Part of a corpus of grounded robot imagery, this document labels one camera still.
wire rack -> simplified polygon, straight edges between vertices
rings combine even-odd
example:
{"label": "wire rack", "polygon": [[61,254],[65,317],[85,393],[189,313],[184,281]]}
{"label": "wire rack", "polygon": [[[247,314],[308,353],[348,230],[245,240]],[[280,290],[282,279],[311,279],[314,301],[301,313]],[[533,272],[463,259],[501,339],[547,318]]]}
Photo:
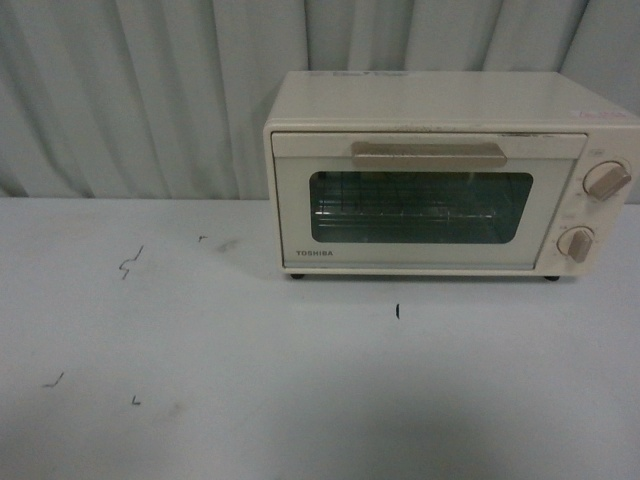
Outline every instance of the wire rack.
{"label": "wire rack", "polygon": [[512,180],[498,173],[319,172],[310,181],[312,233],[319,241],[506,243],[524,209]]}

cream toaster oven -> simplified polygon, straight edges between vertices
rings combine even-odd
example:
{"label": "cream toaster oven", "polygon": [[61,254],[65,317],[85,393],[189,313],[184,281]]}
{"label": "cream toaster oven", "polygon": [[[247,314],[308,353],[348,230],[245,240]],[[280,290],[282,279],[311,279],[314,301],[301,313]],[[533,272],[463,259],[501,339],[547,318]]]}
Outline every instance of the cream toaster oven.
{"label": "cream toaster oven", "polygon": [[581,275],[640,119],[556,73],[291,72],[264,127],[282,269]]}

pen mark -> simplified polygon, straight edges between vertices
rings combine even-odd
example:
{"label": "pen mark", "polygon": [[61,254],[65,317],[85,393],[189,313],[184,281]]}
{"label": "pen mark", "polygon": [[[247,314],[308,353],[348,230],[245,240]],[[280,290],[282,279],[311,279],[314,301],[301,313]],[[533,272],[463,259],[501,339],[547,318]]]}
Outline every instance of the pen mark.
{"label": "pen mark", "polygon": [[62,376],[63,376],[63,375],[64,375],[64,372],[62,372],[62,373],[60,374],[60,376],[58,377],[58,379],[57,379],[55,382],[53,382],[53,383],[46,383],[46,384],[42,385],[42,388],[53,388],[53,387],[55,387],[58,383],[60,383],[60,380],[62,380]]}
{"label": "pen mark", "polygon": [[135,262],[136,260],[138,260],[138,257],[140,256],[140,254],[142,253],[142,249],[144,248],[144,245],[140,246],[140,250],[138,250],[138,253],[136,253],[136,256],[133,258],[129,258],[127,260],[125,260],[124,262],[122,262],[120,264],[120,268],[118,270],[122,270],[124,272],[124,275],[122,276],[122,280],[124,280],[125,278],[127,278],[127,275],[129,275],[129,269],[125,267],[125,264],[129,263],[129,262]]}

sticker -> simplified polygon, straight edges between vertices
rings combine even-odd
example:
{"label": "sticker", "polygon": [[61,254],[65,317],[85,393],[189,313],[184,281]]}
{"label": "sticker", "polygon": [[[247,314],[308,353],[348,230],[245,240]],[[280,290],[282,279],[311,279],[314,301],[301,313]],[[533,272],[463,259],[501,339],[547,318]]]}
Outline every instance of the sticker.
{"label": "sticker", "polygon": [[627,112],[620,110],[572,110],[571,115],[578,118],[614,120],[617,118],[631,118]]}

toshiba logo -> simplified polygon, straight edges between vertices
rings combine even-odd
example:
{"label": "toshiba logo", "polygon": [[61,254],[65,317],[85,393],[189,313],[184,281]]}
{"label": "toshiba logo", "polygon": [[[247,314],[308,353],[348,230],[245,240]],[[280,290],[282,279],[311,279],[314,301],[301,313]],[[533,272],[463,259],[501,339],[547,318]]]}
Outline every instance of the toshiba logo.
{"label": "toshiba logo", "polygon": [[296,250],[299,257],[332,257],[331,250]]}

